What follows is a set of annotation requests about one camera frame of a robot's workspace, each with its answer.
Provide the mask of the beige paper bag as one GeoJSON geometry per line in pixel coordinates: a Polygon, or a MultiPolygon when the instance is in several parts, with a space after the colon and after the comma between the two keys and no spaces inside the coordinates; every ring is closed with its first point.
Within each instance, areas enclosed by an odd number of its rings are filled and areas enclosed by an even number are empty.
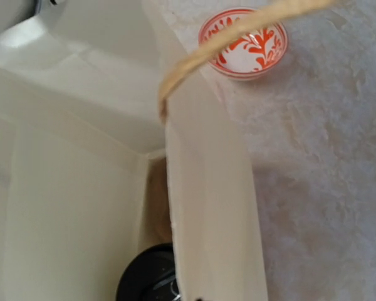
{"type": "Polygon", "coordinates": [[[0,36],[0,300],[114,300],[154,243],[149,164],[169,161],[185,300],[267,300],[251,162],[158,1],[65,1],[0,36]]]}

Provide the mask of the brown cardboard cup carrier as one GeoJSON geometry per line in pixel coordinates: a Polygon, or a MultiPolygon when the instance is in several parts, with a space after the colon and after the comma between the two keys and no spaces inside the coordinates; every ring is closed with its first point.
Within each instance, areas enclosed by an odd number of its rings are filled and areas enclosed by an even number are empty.
{"type": "Polygon", "coordinates": [[[147,217],[149,228],[161,243],[172,242],[169,192],[167,183],[167,159],[153,162],[147,178],[147,217]]]}

